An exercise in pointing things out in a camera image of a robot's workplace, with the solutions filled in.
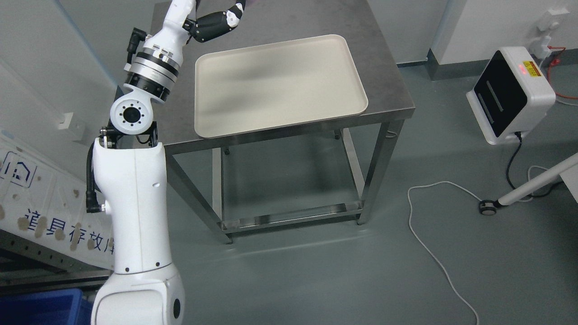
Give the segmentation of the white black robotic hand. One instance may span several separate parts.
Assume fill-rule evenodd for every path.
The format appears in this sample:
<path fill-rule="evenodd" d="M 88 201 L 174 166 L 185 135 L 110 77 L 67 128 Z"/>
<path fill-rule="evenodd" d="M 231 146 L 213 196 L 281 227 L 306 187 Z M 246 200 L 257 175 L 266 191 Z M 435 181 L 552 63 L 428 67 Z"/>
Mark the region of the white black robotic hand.
<path fill-rule="evenodd" d="M 233 31 L 239 25 L 245 8 L 246 1 L 237 0 L 226 11 L 210 13 L 194 20 L 186 18 L 182 25 L 189 35 L 186 44 L 192 39 L 200 43 L 208 42 Z"/>

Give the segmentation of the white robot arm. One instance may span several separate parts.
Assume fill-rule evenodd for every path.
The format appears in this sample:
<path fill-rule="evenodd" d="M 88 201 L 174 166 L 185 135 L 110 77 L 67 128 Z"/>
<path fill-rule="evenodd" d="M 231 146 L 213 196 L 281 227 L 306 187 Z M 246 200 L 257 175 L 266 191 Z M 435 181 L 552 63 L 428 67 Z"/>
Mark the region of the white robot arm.
<path fill-rule="evenodd" d="M 93 211 L 112 217 L 114 268 L 97 292 L 93 325 L 181 325 L 185 291 L 172 262 L 167 220 L 167 165 L 157 142 L 153 103 L 165 103 L 183 62 L 194 0 L 171 2 L 163 25 L 151 36 L 134 29 L 125 70 L 126 93 L 110 108 L 116 134 L 151 131 L 148 148 L 112 149 L 110 135 L 95 139 L 95 183 L 105 202 Z"/>

